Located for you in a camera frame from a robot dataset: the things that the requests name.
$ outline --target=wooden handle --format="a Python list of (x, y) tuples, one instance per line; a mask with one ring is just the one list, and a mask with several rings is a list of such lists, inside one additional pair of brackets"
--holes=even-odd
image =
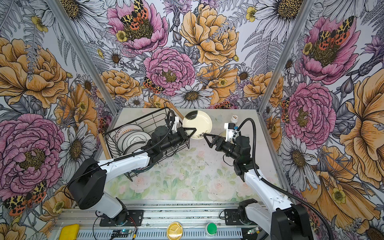
[(177, 113), (177, 115), (181, 118), (181, 120), (184, 120), (184, 116), (178, 111), (178, 109), (171, 102), (167, 102), (166, 104), (168, 105), (168, 107), (172, 108), (172, 110)]
[(108, 152), (107, 144), (106, 144), (105, 141), (104, 141), (103, 134), (102, 134), (102, 133), (99, 133), (98, 136), (99, 136), (99, 139), (100, 139), (101, 147), (103, 148), (103, 151), (104, 151), (105, 158), (106, 158), (107, 160), (108, 160), (108, 159), (111, 159), (111, 155), (110, 155), (109, 152)]

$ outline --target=green lid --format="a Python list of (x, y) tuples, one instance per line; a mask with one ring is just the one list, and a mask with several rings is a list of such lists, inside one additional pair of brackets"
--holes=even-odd
[(210, 223), (207, 225), (207, 232), (211, 235), (215, 235), (217, 232), (217, 226), (214, 223)]

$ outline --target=floral tablecloth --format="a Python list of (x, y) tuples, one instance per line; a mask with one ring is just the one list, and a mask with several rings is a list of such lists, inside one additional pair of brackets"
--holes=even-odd
[[(152, 109), (124, 109), (116, 126), (127, 122), (129, 116), (147, 114)], [(190, 109), (180, 109), (187, 114)], [(257, 164), (266, 178), (275, 185), (280, 185), (270, 157), (257, 114), (252, 110), (216, 110), (202, 109), (210, 115), (213, 123), (211, 133), (224, 131), (224, 123), (232, 115), (239, 116), (239, 121), (252, 117), (257, 126)], [(251, 125), (244, 125), (242, 134), (252, 132)], [(224, 157), (232, 165), (233, 160)], [(208, 147), (205, 140), (191, 140), (190, 149), (183, 149), (174, 156), (156, 164), (147, 172), (140, 173), (131, 182), (125, 175), (120, 175), (106, 183), (105, 191), (112, 196), (125, 200), (197, 200), (197, 201), (242, 201), (249, 198), (260, 200), (253, 190), (244, 183), (223, 161), (223, 153)]]

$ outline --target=metal post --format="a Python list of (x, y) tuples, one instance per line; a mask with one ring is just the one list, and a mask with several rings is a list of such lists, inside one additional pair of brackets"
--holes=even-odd
[(61, 28), (64, 30), (66, 36), (69, 38), (69, 42), (72, 44), (73, 48), (83, 61), (83, 64), (87, 68), (89, 74), (91, 75), (91, 78), (95, 81), (96, 86), (99, 88), (100, 93), (103, 95), (106, 104), (112, 112), (112, 115), (116, 116), (119, 111), (119, 108), (114, 103), (113, 98), (105, 87), (104, 82), (101, 80), (99, 72), (97, 71), (95, 65), (92, 62), (91, 57), (89, 56), (87, 50), (82, 44), (82, 40), (75, 31), (70, 18), (68, 17), (63, 6), (60, 3), (60, 0), (49, 0), (46, 1), (46, 3), (53, 12)]
[(301, 5), (301, 9), (295, 20), (295, 25), (293, 26), (293, 29), (289, 34), (287, 41), (285, 42), (283, 51), (281, 52), (279, 60), (277, 61), (276, 67), (273, 71), (271, 81), (269, 82), (268, 87), (266, 88), (264, 96), (262, 98), (262, 101), (257, 109), (259, 113), (263, 112), (266, 104), (269, 101), (269, 98), (272, 95), (273, 89), (275, 88), (277, 82), (279, 81), (281, 71), (283, 70), (285, 63), (289, 58), (290, 52), (293, 49), (294, 44), (296, 43), (297, 37), (299, 36), (301, 30), (305, 26), (305, 22), (312, 10), (312, 6), (314, 5), (314, 2), (315, 0), (304, 0), (303, 4)]

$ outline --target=stacked plate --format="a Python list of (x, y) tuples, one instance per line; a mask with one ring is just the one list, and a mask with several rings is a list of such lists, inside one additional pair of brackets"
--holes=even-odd
[(149, 139), (151, 139), (151, 136), (136, 124), (124, 125), (115, 134), (117, 147), (124, 155), (145, 146)]

